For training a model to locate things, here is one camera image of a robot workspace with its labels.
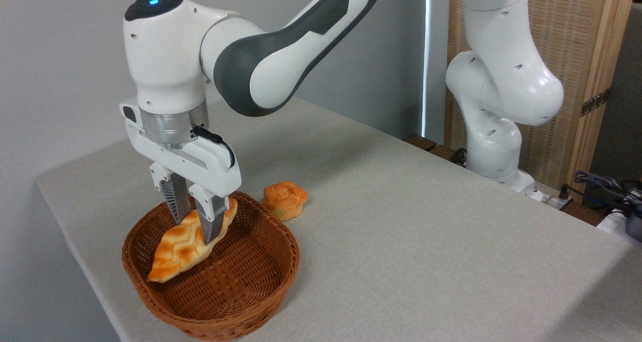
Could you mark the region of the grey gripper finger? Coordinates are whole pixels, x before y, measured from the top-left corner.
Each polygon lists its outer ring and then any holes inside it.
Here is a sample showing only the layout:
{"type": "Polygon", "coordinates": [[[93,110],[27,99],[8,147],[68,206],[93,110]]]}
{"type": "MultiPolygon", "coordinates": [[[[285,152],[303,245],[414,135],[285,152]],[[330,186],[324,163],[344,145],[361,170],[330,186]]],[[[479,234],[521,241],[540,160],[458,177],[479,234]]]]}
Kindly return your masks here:
{"type": "Polygon", "coordinates": [[[210,244],[223,229],[223,214],[229,207],[228,197],[219,197],[197,184],[190,187],[190,194],[199,212],[204,240],[210,244]]]}
{"type": "Polygon", "coordinates": [[[179,225],[191,212],[186,179],[159,163],[153,163],[150,171],[154,186],[162,192],[175,223],[179,225]]]}

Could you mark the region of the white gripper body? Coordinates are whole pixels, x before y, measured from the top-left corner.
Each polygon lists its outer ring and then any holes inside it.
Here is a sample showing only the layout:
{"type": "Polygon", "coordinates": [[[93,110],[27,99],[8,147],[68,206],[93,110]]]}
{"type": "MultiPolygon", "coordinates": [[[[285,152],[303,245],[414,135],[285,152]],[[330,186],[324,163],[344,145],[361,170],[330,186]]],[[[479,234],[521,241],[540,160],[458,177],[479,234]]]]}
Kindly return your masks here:
{"type": "Polygon", "coordinates": [[[192,132],[209,125],[204,97],[143,97],[135,105],[121,103],[120,111],[140,154],[219,197],[240,187],[229,148],[192,132]]]}

